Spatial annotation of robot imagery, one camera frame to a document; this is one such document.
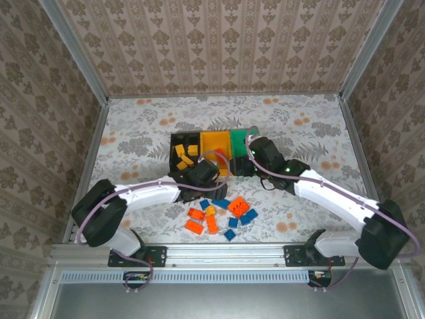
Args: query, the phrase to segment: patterned wallpaper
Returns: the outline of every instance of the patterned wallpaper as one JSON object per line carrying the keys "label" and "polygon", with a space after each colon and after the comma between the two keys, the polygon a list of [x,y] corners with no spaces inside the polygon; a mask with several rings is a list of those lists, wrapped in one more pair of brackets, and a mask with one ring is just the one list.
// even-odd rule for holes
{"label": "patterned wallpaper", "polygon": [[337,92],[383,0],[60,0],[109,95]]}
{"label": "patterned wallpaper", "polygon": [[[379,196],[425,248],[425,1],[404,1],[349,105]],[[411,261],[425,288],[425,255]]]}
{"label": "patterned wallpaper", "polygon": [[38,1],[1,0],[0,39],[0,318],[24,318],[100,107]]}

